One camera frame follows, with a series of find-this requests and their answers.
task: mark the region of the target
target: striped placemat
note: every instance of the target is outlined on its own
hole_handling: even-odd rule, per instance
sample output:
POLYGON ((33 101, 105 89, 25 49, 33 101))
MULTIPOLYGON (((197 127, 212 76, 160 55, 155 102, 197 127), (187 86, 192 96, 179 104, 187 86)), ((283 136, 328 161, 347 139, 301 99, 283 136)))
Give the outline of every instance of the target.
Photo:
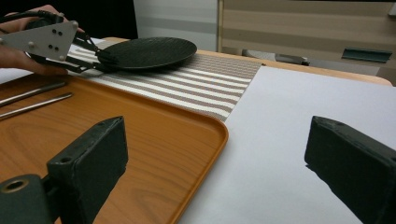
MULTIPOLYGON (((113 44, 104 41, 97 46, 104 49, 113 44)), ((94 54, 85 49, 72 50, 69 55, 97 62, 94 54)), ((150 72, 102 74, 88 70, 78 76, 225 121, 260 66, 250 61, 195 54, 182 64, 150 72)))

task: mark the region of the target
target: wall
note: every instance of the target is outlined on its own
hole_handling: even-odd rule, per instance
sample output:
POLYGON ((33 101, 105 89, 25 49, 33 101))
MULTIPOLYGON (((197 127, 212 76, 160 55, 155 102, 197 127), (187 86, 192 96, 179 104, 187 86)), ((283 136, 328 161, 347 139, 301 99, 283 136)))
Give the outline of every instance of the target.
POLYGON ((170 36, 216 51, 217 0, 134 0, 139 38, 170 36))

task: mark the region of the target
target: metal chopstick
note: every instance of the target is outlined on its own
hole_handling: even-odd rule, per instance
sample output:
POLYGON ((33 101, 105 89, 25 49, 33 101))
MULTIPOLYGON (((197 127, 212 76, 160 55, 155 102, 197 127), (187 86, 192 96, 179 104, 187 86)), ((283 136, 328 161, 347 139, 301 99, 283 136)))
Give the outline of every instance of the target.
POLYGON ((51 90, 54 90, 56 88, 60 88, 60 87, 62 87, 64 85, 66 85, 66 82, 64 82, 64 81, 56 81, 56 82, 52 82, 50 84, 38 87, 37 89, 31 90, 31 91, 26 91, 26 92, 23 92, 23 93, 18 94, 16 96, 11 96, 11 97, 9 97, 7 99, 0 100, 0 107, 4 106, 4 105, 10 105, 10 104, 15 103, 15 102, 17 102, 19 100, 26 99, 28 97, 37 95, 37 94, 45 92, 45 91, 51 91, 51 90))
POLYGON ((10 117, 19 115, 19 114, 21 114, 21 113, 27 112, 27 111, 29 111, 29 110, 37 109, 37 108, 39 108, 39 107, 41 107, 41 106, 44 106, 44 105, 50 105, 50 104, 52 104, 52 103, 55 103, 55 102, 64 100, 64 99, 66 99, 66 98, 69 98, 69 97, 72 96, 72 95, 73 95, 72 92, 68 92, 68 93, 65 93, 65 94, 56 96, 56 97, 54 97, 54 98, 51 98, 51 99, 49 99, 49 100, 42 101, 42 102, 40 102, 40 103, 34 104, 34 105, 28 105, 28 106, 23 107, 23 108, 21 108, 21 109, 16 109, 16 110, 13 110, 13 111, 9 111, 9 112, 7 112, 7 113, 0 114, 0 119, 7 119, 7 118, 10 118, 10 117))

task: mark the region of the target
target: white sheet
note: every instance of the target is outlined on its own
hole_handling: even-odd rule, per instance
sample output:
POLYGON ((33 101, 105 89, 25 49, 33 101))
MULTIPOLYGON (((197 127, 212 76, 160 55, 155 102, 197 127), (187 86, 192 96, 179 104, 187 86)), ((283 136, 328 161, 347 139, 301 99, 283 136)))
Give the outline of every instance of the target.
POLYGON ((395 88, 262 67, 180 223, 361 223, 305 167, 311 118, 342 121, 396 148, 395 112, 395 88))

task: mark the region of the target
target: brown wooden tray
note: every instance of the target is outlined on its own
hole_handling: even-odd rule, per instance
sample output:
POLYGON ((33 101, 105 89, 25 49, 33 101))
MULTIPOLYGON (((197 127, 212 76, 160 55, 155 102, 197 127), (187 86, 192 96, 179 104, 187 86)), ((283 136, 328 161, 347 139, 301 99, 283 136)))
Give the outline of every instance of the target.
POLYGON ((103 119, 124 116, 126 173, 95 223, 174 223, 228 140, 224 124, 201 114, 78 77, 30 75, 0 85, 0 98, 51 79, 67 86, 0 108, 0 113, 71 91, 69 99, 0 121, 0 182, 47 174, 46 163, 103 119))

